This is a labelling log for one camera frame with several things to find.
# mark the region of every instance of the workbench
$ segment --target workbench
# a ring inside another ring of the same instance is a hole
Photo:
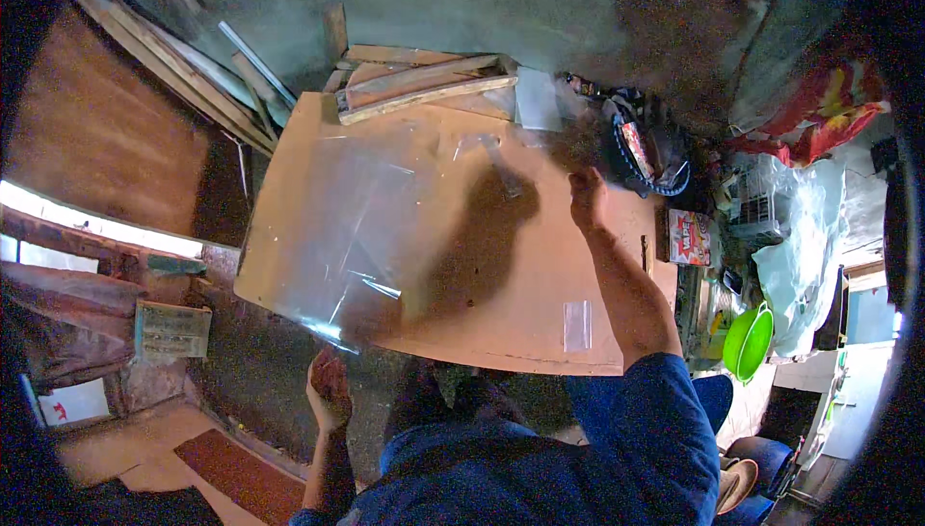
[[[523,132],[429,104],[341,126],[333,95],[303,93],[258,195],[235,293],[353,350],[621,374],[570,216],[568,159]],[[662,207],[608,191],[605,222],[640,264]],[[676,266],[651,271],[674,307]],[[582,301],[590,347],[565,351],[564,304]]]

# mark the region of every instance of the person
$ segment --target person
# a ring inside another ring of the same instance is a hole
[[[569,175],[581,230],[625,373],[605,423],[572,446],[537,436],[490,381],[473,377],[447,407],[433,365],[413,359],[387,423],[382,478],[355,494],[344,364],[328,349],[306,387],[318,419],[304,509],[310,524],[709,524],[719,452],[658,286],[601,222],[599,173]]]

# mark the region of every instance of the green bowl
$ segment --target green bowl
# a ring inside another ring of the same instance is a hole
[[[762,301],[756,309],[735,318],[723,344],[723,363],[735,379],[748,383],[768,355],[770,337],[774,335],[774,314]]]

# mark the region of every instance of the left hand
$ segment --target left hand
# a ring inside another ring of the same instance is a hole
[[[331,434],[346,427],[353,414],[353,400],[347,385],[347,366],[327,346],[308,369],[305,394],[318,421],[318,431]]]

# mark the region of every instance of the red fabric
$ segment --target red fabric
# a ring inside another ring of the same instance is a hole
[[[889,111],[884,81],[873,60],[860,53],[857,46],[845,46],[821,59],[819,67],[803,78],[790,101],[756,129],[768,139],[742,135],[729,144],[734,150],[774,155],[787,166],[807,166],[854,139],[874,116]],[[792,146],[780,140],[801,129],[803,133]]]

